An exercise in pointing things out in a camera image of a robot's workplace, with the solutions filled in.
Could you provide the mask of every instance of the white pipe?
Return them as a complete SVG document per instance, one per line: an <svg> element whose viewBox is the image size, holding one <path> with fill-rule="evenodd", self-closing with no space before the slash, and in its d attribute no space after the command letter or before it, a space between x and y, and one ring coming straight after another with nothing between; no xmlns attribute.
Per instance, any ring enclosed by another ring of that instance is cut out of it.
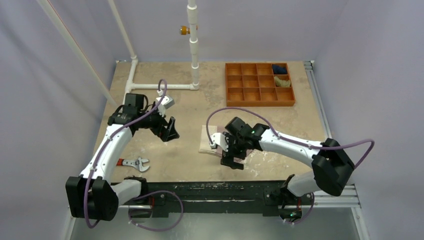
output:
<svg viewBox="0 0 424 240"><path fill-rule="evenodd" d="M133 84L134 84L134 74L136 73L136 67L137 64L139 63L139 60L137 59L137 56L135 56L134 58L132 58L131 61L131 68L129 69L129 75L128 75L128 79L126 80L126 84L125 84L125 93L123 95L123 99L122 99L122 104L125 103L125 96L129 93L131 93L131 90L133 90Z"/></svg>
<svg viewBox="0 0 424 240"><path fill-rule="evenodd" d="M199 89L199 60L198 60L198 6L196 0L188 0L187 5L188 23L190 24L190 53L191 53L191 78L192 86L195 90Z"/></svg>
<svg viewBox="0 0 424 240"><path fill-rule="evenodd" d="M114 0L107 0L109 3L110 9L112 10L113 16L115 17L116 23L118 24L120 33L125 41L126 47L128 48L131 59L136 58L136 53L134 52L133 45L131 44L130 38L128 37L127 31L125 30L124 24L122 23L121 16L118 12L117 6L115 5Z"/></svg>
<svg viewBox="0 0 424 240"><path fill-rule="evenodd" d="M80 48L78 43L75 41L74 37L69 32L65 23L62 21L61 17L58 15L58 13L56 12L55 8L50 3L50 1L37 0L37 2L41 6L41 8L44 10L44 12L47 14L48 18L51 20L54 26L57 28L57 30L59 30L59 33L62 35L63 39L66 41L68 46L72 49L72 51L76 54L76 56L88 67L90 72L93 74L94 78L96 79L97 85L100 87L101 93L106 97L106 99L109 101L110 104L114 106L118 106L117 102L112 97L108 88L100 79L99 74L94 69L93 65L91 64L87 56L84 54L83 50Z"/></svg>
<svg viewBox="0 0 424 240"><path fill-rule="evenodd" d="M158 89L157 84L132 84L132 89ZM168 84L167 89L175 90L197 90L192 84Z"/></svg>

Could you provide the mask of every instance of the green cloth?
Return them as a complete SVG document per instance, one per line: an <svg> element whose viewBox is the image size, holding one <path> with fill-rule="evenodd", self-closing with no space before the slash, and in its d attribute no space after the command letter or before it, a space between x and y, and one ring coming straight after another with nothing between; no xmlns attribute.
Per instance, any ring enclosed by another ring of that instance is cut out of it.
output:
<svg viewBox="0 0 424 240"><path fill-rule="evenodd" d="M290 87L290 80L281 80L279 79L278 76L274 76L274 81L275 81L275 85L277 85L277 87L283 87L283 88L288 88Z"/></svg>

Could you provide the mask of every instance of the wooden tray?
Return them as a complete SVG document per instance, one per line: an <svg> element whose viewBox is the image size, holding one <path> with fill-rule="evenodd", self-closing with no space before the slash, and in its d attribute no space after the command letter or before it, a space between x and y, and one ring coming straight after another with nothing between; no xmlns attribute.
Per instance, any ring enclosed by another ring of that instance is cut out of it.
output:
<svg viewBox="0 0 424 240"><path fill-rule="evenodd" d="M272 64L287 69L286 75L273 73ZM295 104L293 86L276 86L274 76L292 80L286 63L226 63L227 107L291 107Z"/></svg>

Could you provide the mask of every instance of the white wall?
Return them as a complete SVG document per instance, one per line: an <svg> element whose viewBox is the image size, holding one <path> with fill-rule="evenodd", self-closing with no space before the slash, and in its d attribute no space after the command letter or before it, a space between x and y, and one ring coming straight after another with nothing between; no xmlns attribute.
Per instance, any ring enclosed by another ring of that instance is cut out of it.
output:
<svg viewBox="0 0 424 240"><path fill-rule="evenodd" d="M315 61L333 136L376 141L354 173L373 240L424 235L423 12L423 1L350 0Z"/></svg>
<svg viewBox="0 0 424 240"><path fill-rule="evenodd" d="M109 86L114 58L86 34ZM0 76L0 239L59 239L106 99L36 1L0 0Z"/></svg>
<svg viewBox="0 0 424 240"><path fill-rule="evenodd" d="M115 1L141 61L190 61L187 0ZM312 60L347 0L197 0L202 61Z"/></svg>

